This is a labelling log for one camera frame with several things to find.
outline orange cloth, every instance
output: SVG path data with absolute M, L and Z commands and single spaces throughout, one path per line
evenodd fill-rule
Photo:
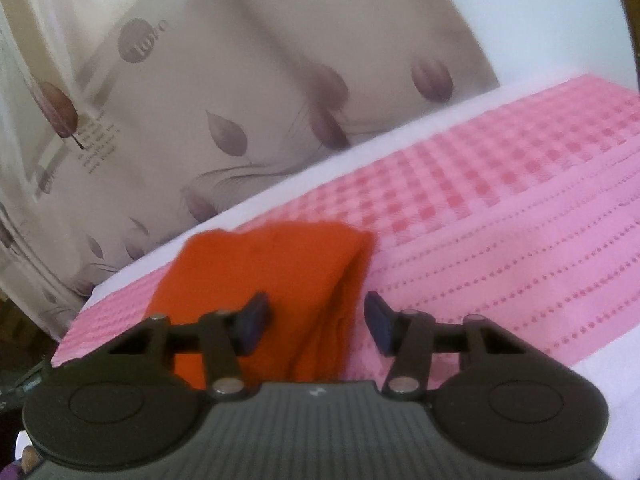
M 373 245 L 373 235 L 336 222 L 198 234 L 160 282 L 147 314 L 191 323 L 213 310 L 239 310 L 264 291 L 271 321 L 254 354 L 240 359 L 245 380 L 337 380 Z M 200 355 L 176 356 L 175 372 L 205 386 Z

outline white surface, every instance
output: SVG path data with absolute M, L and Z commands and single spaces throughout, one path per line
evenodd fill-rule
M 564 70 L 553 76 L 540 76 L 525 83 L 503 86 L 336 155 L 223 212 L 140 258 L 97 286 L 85 308 L 170 262 L 178 254 L 185 240 L 197 232 L 215 228 L 233 229 L 320 184 L 467 121 L 484 111 L 559 84 L 577 73 L 576 70 Z M 609 404 L 609 427 L 598 448 L 595 461 L 616 480 L 640 478 L 640 360 L 634 359 L 639 349 L 640 327 L 574 367 L 574 370 L 602 391 Z
M 26 431 L 18 433 L 18 437 L 15 439 L 15 459 L 20 460 L 22 458 L 22 452 L 24 448 L 31 446 L 31 439 L 27 435 Z
M 620 0 L 452 0 L 502 84 L 578 64 L 638 89 Z

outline pink checkered fabric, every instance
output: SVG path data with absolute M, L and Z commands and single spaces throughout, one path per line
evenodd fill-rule
M 482 314 L 574 364 L 640 322 L 639 189 L 637 136 L 482 214 L 379 252 L 364 290 L 439 322 Z M 356 316 L 346 377 L 381 383 L 389 362 L 362 311 Z M 432 386 L 457 369 L 454 357 L 439 356 Z
M 402 259 L 403 251 L 419 248 L 418 252 L 425 252 L 438 232 L 463 221 L 481 221 L 509 200 L 538 192 L 550 180 L 557 184 L 557 179 L 569 178 L 575 168 L 594 160 L 599 163 L 612 149 L 625 149 L 625 143 L 640 132 L 639 124 L 638 95 L 599 78 L 582 76 L 481 114 L 319 186 L 240 230 L 296 219 L 339 220 L 374 231 L 379 242 L 368 284 L 386 290 L 386 271 L 379 270 L 384 262 Z M 636 153 L 624 156 L 635 157 L 640 166 Z M 142 319 L 165 272 L 166 268 L 156 270 L 78 316 L 54 362 L 80 357 Z M 414 282 L 411 287 L 416 297 L 422 294 L 420 286 Z M 426 307 L 431 312 L 442 306 L 434 303 Z M 521 316 L 532 316 L 533 308 L 521 306 Z M 542 348 L 549 344 L 535 336 L 529 340 Z M 606 338 L 598 340 L 598 345 L 606 342 Z M 563 360 L 565 346 L 555 350 L 554 356 Z M 572 351 L 568 359 L 585 357 L 600 346 L 594 348 L 581 341 L 582 352 Z M 362 316 L 358 316 L 348 378 L 379 379 L 385 364 L 371 360 L 373 351 Z

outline leaf pattern curtain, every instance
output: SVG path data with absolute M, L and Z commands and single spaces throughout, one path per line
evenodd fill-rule
M 181 232 L 496 85 L 449 0 L 0 0 L 0 288 L 60 337 Z

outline white bed sheet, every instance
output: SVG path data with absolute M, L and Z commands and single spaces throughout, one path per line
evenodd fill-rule
M 172 261 L 184 242 L 198 232 L 238 227 L 273 207 L 418 140 L 581 73 L 578 69 L 562 68 L 527 82 L 502 86 L 335 155 L 185 232 L 122 269 L 95 287 L 83 310 Z M 639 351 L 640 327 L 636 327 L 574 366 L 574 370 L 599 387 L 609 403 L 609 426 L 595 461 L 616 480 L 640 478 L 640 359 L 634 358 Z

